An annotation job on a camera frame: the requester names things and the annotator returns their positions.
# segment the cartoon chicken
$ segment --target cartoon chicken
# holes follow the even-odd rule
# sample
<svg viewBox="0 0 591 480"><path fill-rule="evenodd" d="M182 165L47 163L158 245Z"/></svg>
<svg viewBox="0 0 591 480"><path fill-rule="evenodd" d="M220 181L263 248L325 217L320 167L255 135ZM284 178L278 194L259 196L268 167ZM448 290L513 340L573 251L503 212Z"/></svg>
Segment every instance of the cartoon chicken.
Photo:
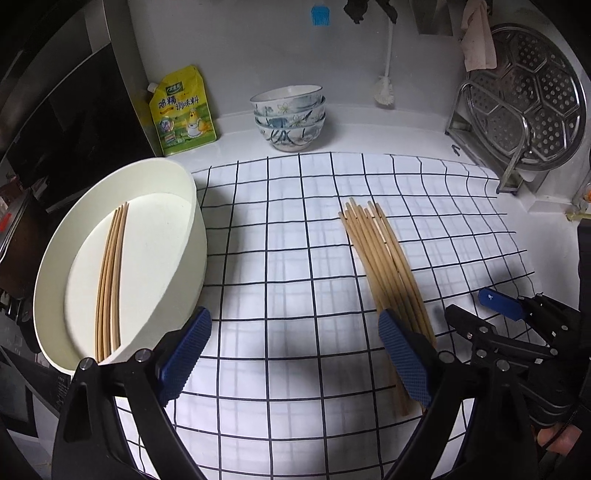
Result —
<svg viewBox="0 0 591 480"><path fill-rule="evenodd" d="M202 120L199 118L197 114L197 110L191 108L189 110L189 120L187 121L187 135L191 138L198 137L203 133L203 131L199 128L199 124Z"/></svg>

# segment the checkered tablecloth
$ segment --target checkered tablecloth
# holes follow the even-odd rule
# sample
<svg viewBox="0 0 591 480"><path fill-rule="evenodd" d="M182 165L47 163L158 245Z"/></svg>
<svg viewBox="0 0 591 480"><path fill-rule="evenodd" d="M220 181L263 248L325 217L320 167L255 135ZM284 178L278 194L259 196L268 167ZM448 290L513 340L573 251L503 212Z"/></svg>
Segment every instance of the checkered tablecloth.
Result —
<svg viewBox="0 0 591 480"><path fill-rule="evenodd" d="M389 359L363 266L338 218L349 197L380 203L423 295L438 348L462 361L452 303L513 338L523 322L480 306L480 288L530 296L526 252L495 209L498 180L431 158L343 153L264 158L194 172L207 229L200 304L212 336L171 421L211 480L380 479L421 411L393 410ZM156 475L124 400L138 467ZM437 469L451 467L471 402Z"/></svg>

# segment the yellow seasoning packet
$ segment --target yellow seasoning packet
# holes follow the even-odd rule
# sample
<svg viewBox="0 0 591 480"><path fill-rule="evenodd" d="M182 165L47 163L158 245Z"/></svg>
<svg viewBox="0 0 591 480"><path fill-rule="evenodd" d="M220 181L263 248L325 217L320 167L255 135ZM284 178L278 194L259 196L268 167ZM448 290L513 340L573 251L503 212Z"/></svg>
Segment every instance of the yellow seasoning packet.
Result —
<svg viewBox="0 0 591 480"><path fill-rule="evenodd" d="M164 155L199 147L217 138L203 78L193 65L164 77L150 100L150 111Z"/></svg>

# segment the chopstick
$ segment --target chopstick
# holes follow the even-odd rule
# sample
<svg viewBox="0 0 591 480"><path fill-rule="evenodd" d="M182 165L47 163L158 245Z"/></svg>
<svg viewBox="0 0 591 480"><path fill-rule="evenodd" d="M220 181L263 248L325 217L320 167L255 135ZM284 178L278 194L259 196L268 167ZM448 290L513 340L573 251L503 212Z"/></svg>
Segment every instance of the chopstick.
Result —
<svg viewBox="0 0 591 480"><path fill-rule="evenodd" d="M339 217L361 259L376 309L379 313L391 308L411 330L435 345L421 293L398 239L380 205L368 203L369 210L350 199ZM391 374L401 412L407 415L411 399L395 368Z"/></svg>
<svg viewBox="0 0 591 480"><path fill-rule="evenodd" d="M117 207L111 219L111 226L105 242L103 261L100 268L99 287L96 299L95 311L95 357L97 362L102 362L112 353L111 345L111 297L116 296L116 326L114 336L117 344L119 341L119 277L121 274L121 251L123 243L123 230L125 229L124 215L127 217L128 203ZM113 271L115 270L116 286L113 285Z"/></svg>

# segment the stack of bowls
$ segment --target stack of bowls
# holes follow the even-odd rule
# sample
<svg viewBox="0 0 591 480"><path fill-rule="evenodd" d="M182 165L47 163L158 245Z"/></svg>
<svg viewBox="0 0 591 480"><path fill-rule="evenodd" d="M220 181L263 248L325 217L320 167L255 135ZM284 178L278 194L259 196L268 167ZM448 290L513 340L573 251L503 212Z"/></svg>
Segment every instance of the stack of bowls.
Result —
<svg viewBox="0 0 591 480"><path fill-rule="evenodd" d="M319 85L291 85L251 98L256 126L277 150L304 150L320 135L324 102Z"/></svg>

